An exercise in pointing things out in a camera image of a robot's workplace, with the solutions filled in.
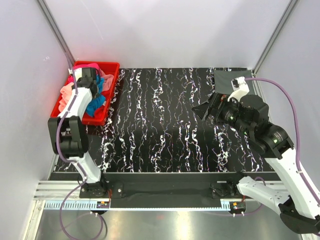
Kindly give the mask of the blue t shirt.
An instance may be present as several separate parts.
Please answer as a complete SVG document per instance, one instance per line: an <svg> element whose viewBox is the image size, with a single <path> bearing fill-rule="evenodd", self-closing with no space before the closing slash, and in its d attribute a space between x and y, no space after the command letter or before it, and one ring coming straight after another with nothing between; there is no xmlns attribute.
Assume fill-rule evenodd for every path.
<svg viewBox="0 0 320 240"><path fill-rule="evenodd" d="M93 118L96 110L99 109L103 105L103 103L106 101L106 97L102 95L103 84L105 80L102 77L100 77L98 74L96 75L96 77L97 77L96 83L98 87L98 94L95 98L91 100L91 102L88 104L85 111L90 117L93 117Z"/></svg>

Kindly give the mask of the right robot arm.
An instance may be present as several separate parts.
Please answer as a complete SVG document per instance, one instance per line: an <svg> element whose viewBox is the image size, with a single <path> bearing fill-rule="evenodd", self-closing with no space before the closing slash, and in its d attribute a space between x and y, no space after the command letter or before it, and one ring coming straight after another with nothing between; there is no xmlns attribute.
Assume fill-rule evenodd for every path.
<svg viewBox="0 0 320 240"><path fill-rule="evenodd" d="M227 185L228 195L250 197L279 215L297 234L320 233L320 208L302 179L303 168L296 163L298 150L287 132L269 121L269 106L261 97L249 94L236 99L213 93L192 111L203 121L227 124L247 137L256 151L276 172L288 193L280 193L252 177L238 173Z"/></svg>

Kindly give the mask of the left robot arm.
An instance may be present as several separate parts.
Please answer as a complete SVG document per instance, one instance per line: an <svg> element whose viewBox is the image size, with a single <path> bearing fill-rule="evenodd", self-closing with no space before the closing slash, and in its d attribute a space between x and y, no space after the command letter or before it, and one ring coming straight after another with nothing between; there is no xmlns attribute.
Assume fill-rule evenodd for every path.
<svg viewBox="0 0 320 240"><path fill-rule="evenodd" d="M97 198L108 193L102 171L89 154L89 139L82 123L89 103L98 96L99 71L95 67L71 69L73 85L66 107L47 124L53 152L72 164L82 177L81 187Z"/></svg>

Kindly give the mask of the hot pink t shirt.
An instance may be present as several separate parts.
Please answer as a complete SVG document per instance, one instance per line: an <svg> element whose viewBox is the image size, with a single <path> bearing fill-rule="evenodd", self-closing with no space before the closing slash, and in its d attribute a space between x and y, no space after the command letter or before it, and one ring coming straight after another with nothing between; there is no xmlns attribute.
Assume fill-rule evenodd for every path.
<svg viewBox="0 0 320 240"><path fill-rule="evenodd" d="M77 70L77 69L79 69L79 68L95 68L96 69L96 72L97 72L97 75L98 76L100 76L101 74L100 74L100 67L99 67L99 65L97 64L97 63L88 63L88 64L79 64L79 65L75 65L74 67L73 67L73 69L74 70ZM73 76L72 76L72 74L70 74L69 76L68 76L68 78L67 78L67 84L69 84L69 83L71 83L71 82L73 82L74 80L73 80Z"/></svg>

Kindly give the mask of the dusty pink t shirt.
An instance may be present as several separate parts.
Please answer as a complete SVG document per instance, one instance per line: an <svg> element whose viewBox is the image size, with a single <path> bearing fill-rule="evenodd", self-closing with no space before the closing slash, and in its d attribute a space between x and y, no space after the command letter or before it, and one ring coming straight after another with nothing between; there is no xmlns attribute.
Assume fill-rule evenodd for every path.
<svg viewBox="0 0 320 240"><path fill-rule="evenodd" d="M108 91L113 83L114 76L112 74L105 74L102 70L100 70L100 76L103 79L102 91Z"/></svg>

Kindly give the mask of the peach t shirt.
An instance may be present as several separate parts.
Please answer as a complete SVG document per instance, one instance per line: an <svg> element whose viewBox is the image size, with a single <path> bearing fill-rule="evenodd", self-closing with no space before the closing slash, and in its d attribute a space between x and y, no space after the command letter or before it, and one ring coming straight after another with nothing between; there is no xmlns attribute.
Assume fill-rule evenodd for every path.
<svg viewBox="0 0 320 240"><path fill-rule="evenodd" d="M71 96L72 96L72 86L74 85L73 82L68 83L67 85L63 86L60 90L61 93L61 100L59 101L58 110L62 112L65 107L67 106Z"/></svg>

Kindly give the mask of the folded dark grey t shirt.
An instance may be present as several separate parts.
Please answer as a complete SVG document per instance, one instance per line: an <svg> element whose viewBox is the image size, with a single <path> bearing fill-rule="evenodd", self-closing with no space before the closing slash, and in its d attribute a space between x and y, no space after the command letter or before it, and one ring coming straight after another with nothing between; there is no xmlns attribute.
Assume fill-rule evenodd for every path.
<svg viewBox="0 0 320 240"><path fill-rule="evenodd" d="M215 70L214 77L214 89L219 94L230 95L233 90L232 80L238 77L251 78L252 73L250 70Z"/></svg>

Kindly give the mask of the red t shirt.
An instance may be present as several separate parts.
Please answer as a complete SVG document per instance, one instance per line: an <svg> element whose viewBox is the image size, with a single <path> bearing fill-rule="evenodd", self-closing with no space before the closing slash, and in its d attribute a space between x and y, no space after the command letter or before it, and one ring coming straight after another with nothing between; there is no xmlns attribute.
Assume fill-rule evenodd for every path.
<svg viewBox="0 0 320 240"><path fill-rule="evenodd" d="M103 103L103 105L98 108L95 113L94 113L94 117L91 117L91 118L95 118L95 119L98 119L98 118L101 118L102 115L103 115L103 111L105 109L105 106L107 105L107 101L109 99L109 91L103 91L102 92L102 95L105 96L106 98L106 101Z"/></svg>

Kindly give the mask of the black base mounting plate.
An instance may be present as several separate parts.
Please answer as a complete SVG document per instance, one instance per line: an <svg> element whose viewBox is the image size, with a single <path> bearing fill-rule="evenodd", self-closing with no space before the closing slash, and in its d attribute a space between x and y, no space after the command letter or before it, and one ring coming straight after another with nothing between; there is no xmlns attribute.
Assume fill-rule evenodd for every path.
<svg viewBox="0 0 320 240"><path fill-rule="evenodd" d="M204 209L222 199L239 199L236 183L244 173L104 173L86 183L80 198L110 198L113 209Z"/></svg>

